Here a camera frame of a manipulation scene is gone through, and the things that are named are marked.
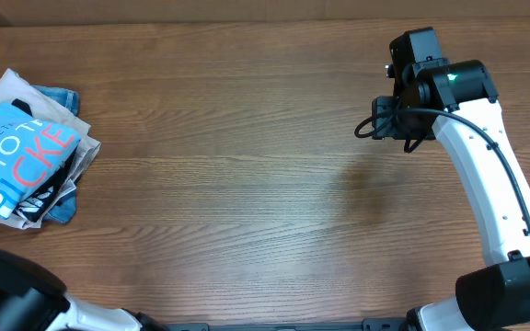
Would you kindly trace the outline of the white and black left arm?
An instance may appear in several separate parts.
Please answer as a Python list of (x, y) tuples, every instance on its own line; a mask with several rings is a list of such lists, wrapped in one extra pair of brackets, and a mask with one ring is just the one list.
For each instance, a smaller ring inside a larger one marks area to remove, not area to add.
[(0, 331), (165, 331), (149, 316), (78, 300), (46, 268), (0, 249)]

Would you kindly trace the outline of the light blue t-shirt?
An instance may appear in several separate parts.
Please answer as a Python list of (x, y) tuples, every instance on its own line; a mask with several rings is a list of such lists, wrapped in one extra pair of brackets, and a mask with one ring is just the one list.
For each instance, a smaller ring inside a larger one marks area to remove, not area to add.
[(0, 104), (0, 218), (53, 177), (74, 154), (81, 136), (62, 124), (38, 120), (19, 99)]

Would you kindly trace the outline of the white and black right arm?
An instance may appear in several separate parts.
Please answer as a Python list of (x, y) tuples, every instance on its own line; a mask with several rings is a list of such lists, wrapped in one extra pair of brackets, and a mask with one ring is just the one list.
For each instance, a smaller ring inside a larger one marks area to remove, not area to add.
[(485, 268), (455, 294), (412, 309), (406, 330), (503, 330), (530, 322), (530, 188), (503, 124), (498, 91), (477, 60), (391, 63), (390, 97), (372, 104), (369, 135), (407, 153), (438, 141), (454, 163), (478, 224)]

